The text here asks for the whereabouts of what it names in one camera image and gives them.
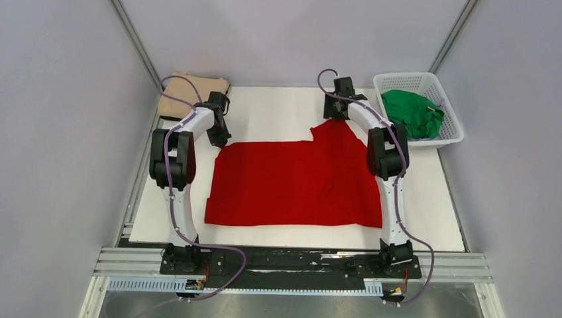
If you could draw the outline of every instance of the gray wall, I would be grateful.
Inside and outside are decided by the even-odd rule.
[[[0,46],[0,317],[75,317],[155,91],[108,1],[4,1]]]
[[[485,0],[438,72],[466,132],[441,154],[509,318],[560,317],[562,1]]]
[[[160,77],[316,86],[336,68],[357,87],[427,71],[466,0],[123,0]]]

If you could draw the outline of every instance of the green cloth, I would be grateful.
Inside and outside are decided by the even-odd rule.
[[[443,123],[444,112],[424,96],[393,89],[382,95],[388,118],[404,124],[408,139],[435,138]]]

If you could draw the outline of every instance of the laundry basket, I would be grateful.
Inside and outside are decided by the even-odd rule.
[[[439,130],[439,138],[434,140],[409,140],[409,147],[441,148],[446,144],[460,142],[465,137],[459,120],[451,107],[451,103],[445,91],[443,91],[437,76],[434,74],[427,72],[380,74],[375,76],[372,81],[376,90],[375,103],[378,104],[385,118],[388,118],[388,116],[380,94],[391,89],[401,89],[417,93],[428,98],[436,105],[439,105],[441,102],[441,110],[445,113],[445,118]]]

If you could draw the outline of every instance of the red cloth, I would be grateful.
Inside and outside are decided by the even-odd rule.
[[[205,222],[382,227],[365,145],[344,121],[311,131],[313,141],[238,142],[222,149]]]

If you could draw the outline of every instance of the beige folded cloth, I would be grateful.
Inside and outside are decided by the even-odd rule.
[[[228,88],[230,87],[229,82],[223,78],[197,78],[195,76],[181,74],[178,72],[174,72],[174,75],[183,76],[192,81],[199,91],[203,102],[207,101],[209,93],[212,91],[220,91],[221,93],[226,94]],[[164,93],[183,99],[194,105],[199,102],[197,94],[192,86],[186,80],[181,78],[172,78],[168,87],[164,90]],[[165,96],[161,96],[160,101],[158,102],[158,114],[163,117],[182,119],[187,116],[190,111],[191,108],[186,104],[180,103],[179,101],[173,101]]]

